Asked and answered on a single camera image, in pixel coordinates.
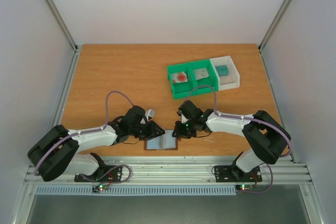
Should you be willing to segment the brown leather card holder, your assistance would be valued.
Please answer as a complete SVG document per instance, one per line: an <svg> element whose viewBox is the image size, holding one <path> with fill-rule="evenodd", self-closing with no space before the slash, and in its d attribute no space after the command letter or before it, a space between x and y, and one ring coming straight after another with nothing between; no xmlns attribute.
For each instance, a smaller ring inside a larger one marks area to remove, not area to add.
<svg viewBox="0 0 336 224"><path fill-rule="evenodd" d="M178 140L172 136L173 130L165 130L161 136L144 142L145 151L174 151L178 150Z"/></svg>

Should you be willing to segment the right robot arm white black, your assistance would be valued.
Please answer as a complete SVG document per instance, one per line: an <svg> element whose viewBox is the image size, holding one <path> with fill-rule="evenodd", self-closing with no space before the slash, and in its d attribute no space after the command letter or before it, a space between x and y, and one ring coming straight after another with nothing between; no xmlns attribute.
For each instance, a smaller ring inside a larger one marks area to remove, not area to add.
<svg viewBox="0 0 336 224"><path fill-rule="evenodd" d="M272 165L291 154L291 137L266 111L251 115L225 114L207 109L179 109L181 120L175 122L173 137L193 138L197 132L225 132L243 136L250 149L239 154L228 169L233 181L243 181L263 163Z"/></svg>

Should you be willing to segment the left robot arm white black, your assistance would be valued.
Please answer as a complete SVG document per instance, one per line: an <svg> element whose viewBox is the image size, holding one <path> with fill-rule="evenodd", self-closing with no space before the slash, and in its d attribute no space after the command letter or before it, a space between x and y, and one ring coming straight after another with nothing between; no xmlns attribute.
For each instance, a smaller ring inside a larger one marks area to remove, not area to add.
<svg viewBox="0 0 336 224"><path fill-rule="evenodd" d="M130 136L149 141L165 134L152 120L152 110L134 105L121 115L97 128L68 130L59 124L51 128L27 153L34 175L50 182L62 175L74 156L82 151L124 143Z"/></svg>

